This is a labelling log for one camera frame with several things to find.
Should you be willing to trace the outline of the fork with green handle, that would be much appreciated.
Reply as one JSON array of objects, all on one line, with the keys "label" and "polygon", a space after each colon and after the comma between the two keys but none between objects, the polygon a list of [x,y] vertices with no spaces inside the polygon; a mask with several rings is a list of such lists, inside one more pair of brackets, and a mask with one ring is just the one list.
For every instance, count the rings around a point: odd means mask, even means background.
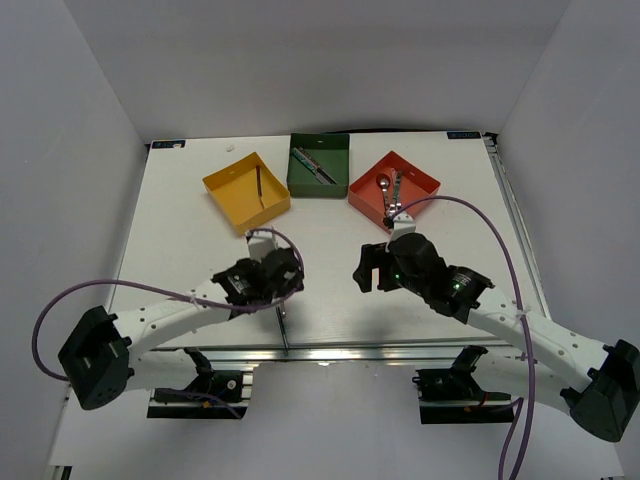
[{"label": "fork with green handle", "polygon": [[282,339],[282,343],[283,343],[284,355],[288,356],[289,355],[289,351],[290,351],[290,344],[289,344],[287,331],[286,331],[286,325],[285,325],[286,310],[285,310],[285,304],[284,303],[281,303],[276,308],[276,314],[277,314],[277,320],[278,320],[278,325],[279,325],[279,329],[280,329],[281,339]]}]

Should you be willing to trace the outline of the spoon with dark handle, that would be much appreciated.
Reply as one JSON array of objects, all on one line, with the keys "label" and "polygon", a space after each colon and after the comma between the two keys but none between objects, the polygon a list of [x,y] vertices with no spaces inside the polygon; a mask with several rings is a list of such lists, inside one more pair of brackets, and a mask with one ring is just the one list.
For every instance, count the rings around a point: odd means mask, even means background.
[{"label": "spoon with dark handle", "polygon": [[386,218],[389,218],[395,212],[395,201],[392,199],[391,195],[391,179],[388,175],[380,173],[376,177],[376,183],[381,190],[384,215]]}]

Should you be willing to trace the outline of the spoon with green handle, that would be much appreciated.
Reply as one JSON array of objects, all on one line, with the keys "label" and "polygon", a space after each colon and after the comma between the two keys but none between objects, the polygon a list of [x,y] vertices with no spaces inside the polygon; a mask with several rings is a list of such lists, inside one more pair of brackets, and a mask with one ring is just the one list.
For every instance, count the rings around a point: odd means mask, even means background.
[{"label": "spoon with green handle", "polygon": [[393,188],[391,193],[391,202],[388,210],[389,214],[396,213],[401,208],[400,190],[402,186],[403,172],[401,170],[392,169]]}]

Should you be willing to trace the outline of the fork with dark handle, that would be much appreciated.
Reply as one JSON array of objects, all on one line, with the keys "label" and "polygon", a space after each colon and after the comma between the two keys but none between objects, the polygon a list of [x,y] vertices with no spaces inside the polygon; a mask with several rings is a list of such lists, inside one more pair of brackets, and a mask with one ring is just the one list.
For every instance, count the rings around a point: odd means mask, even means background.
[{"label": "fork with dark handle", "polygon": [[261,179],[261,167],[260,167],[260,165],[256,165],[255,171],[256,171],[256,189],[257,189],[258,200],[259,200],[261,209],[264,210],[265,209],[265,204],[264,204],[264,200],[263,200],[263,189],[262,189],[262,179]]}]

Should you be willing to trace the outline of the knife with dark handle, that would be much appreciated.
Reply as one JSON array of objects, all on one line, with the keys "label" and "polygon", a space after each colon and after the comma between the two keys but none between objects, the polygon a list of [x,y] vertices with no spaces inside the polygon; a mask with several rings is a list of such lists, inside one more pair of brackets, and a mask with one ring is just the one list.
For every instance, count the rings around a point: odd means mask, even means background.
[{"label": "knife with dark handle", "polygon": [[336,179],[328,172],[328,170],[316,159],[316,154],[327,156],[330,150],[312,149],[311,151],[302,147],[296,148],[295,157],[315,178],[323,185],[337,185]]}]

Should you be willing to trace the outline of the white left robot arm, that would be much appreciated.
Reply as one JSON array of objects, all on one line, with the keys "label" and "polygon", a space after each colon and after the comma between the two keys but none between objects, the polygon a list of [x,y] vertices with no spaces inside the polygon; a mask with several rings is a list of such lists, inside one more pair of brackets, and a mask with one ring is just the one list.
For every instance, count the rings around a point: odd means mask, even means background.
[{"label": "white left robot arm", "polygon": [[101,408],[127,390],[145,387],[156,347],[269,309],[303,288],[304,269],[291,248],[276,248],[260,260],[245,258],[187,294],[167,293],[154,305],[109,313],[86,311],[58,353],[58,360],[86,411]]}]

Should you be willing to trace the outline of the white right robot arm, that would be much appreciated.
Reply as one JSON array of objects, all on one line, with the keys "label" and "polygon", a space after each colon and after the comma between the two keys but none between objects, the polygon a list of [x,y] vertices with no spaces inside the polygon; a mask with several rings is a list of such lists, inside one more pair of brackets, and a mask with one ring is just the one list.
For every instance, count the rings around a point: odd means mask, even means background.
[{"label": "white right robot arm", "polygon": [[525,314],[493,282],[474,270],[446,264],[419,233],[389,243],[365,244],[353,279],[364,293],[405,289],[436,313],[488,332],[537,362],[467,346],[441,381],[439,397],[479,399],[487,392],[525,397],[569,415],[593,436],[619,442],[639,405],[639,350],[625,340],[606,345],[535,313]]}]

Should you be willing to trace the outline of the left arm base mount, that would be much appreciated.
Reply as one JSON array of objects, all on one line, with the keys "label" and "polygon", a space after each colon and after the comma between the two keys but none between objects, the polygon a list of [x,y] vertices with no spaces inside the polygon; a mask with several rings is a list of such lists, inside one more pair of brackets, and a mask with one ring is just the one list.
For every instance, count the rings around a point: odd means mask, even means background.
[{"label": "left arm base mount", "polygon": [[248,409],[253,376],[248,370],[214,367],[199,350],[184,350],[195,376],[184,387],[155,389],[149,419],[241,420]]}]

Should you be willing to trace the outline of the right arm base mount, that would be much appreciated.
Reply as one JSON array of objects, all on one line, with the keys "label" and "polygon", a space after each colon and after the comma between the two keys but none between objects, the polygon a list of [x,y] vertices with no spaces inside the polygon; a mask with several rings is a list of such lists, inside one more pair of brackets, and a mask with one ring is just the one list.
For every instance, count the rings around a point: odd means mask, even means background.
[{"label": "right arm base mount", "polygon": [[417,370],[417,388],[423,425],[499,424],[514,420],[515,401],[509,394],[482,390],[472,378],[485,347],[467,346],[448,368]]}]

